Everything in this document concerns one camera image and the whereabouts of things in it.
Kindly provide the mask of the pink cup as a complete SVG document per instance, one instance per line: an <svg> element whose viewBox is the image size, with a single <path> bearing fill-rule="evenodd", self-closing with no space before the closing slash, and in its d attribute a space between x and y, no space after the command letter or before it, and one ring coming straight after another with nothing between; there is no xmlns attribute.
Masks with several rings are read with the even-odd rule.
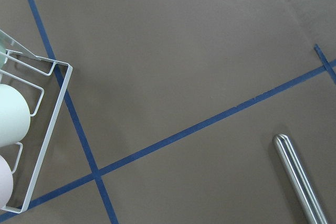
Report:
<svg viewBox="0 0 336 224"><path fill-rule="evenodd" d="M1 183L1 205L0 207L3 208L6 206L8 201L11 198L13 193L13 174L12 170L7 163L7 161L1 156L1 171L0 171L0 183Z"/></svg>

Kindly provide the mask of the mint green cup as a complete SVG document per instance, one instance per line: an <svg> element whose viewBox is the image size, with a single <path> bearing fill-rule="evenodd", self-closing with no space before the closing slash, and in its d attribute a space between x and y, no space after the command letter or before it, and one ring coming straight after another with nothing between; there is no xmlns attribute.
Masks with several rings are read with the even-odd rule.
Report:
<svg viewBox="0 0 336 224"><path fill-rule="evenodd" d="M21 141L30 127L25 98L15 88L1 84L1 147Z"/></svg>

